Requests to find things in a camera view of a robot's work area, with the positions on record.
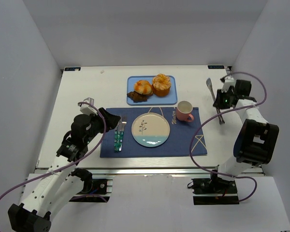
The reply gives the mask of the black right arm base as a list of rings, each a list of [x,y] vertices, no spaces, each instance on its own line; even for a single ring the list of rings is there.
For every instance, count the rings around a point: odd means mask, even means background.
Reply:
[[[187,188],[193,192],[194,205],[236,205],[239,204],[236,183],[214,187],[209,178],[194,178]]]

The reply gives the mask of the metal serving tongs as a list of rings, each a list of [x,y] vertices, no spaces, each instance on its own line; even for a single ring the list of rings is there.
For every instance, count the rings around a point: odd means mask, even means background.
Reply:
[[[208,89],[209,89],[209,91],[211,93],[211,96],[212,96],[213,101],[215,102],[216,97],[215,97],[215,94],[214,94],[214,91],[213,91],[213,86],[212,86],[212,82],[211,82],[211,79],[210,78],[207,78],[206,85],[207,85],[207,87],[208,87]],[[219,120],[219,124],[220,125],[225,124],[225,121],[224,121],[224,119],[223,119],[222,116],[218,116],[218,120]]]

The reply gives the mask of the sugared orange muffin bread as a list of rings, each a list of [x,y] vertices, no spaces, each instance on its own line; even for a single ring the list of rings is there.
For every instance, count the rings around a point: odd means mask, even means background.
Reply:
[[[171,86],[172,84],[170,77],[162,73],[158,74],[152,79],[153,92],[158,97],[167,96],[170,92]]]

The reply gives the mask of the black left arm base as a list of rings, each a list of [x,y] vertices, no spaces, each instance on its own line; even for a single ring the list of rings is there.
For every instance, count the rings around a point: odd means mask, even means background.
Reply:
[[[81,192],[72,197],[70,202],[75,203],[106,203],[112,193],[112,179],[92,179]]]

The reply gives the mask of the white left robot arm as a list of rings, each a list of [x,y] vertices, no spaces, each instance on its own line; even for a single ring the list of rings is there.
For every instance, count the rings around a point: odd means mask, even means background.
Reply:
[[[89,143],[99,133],[113,130],[120,116],[104,108],[87,107],[77,115],[57,151],[56,157],[36,188],[19,205],[8,210],[16,232],[47,232],[58,212],[79,192],[88,191],[92,173],[78,168]]]

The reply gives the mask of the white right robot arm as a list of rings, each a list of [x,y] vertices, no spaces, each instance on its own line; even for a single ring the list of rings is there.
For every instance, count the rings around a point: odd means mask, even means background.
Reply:
[[[261,115],[256,99],[250,96],[250,81],[226,77],[221,82],[223,86],[217,90],[213,107],[217,113],[240,108],[237,114],[243,123],[233,147],[233,156],[217,166],[217,174],[211,175],[212,183],[229,184],[245,169],[270,162],[279,127]]]

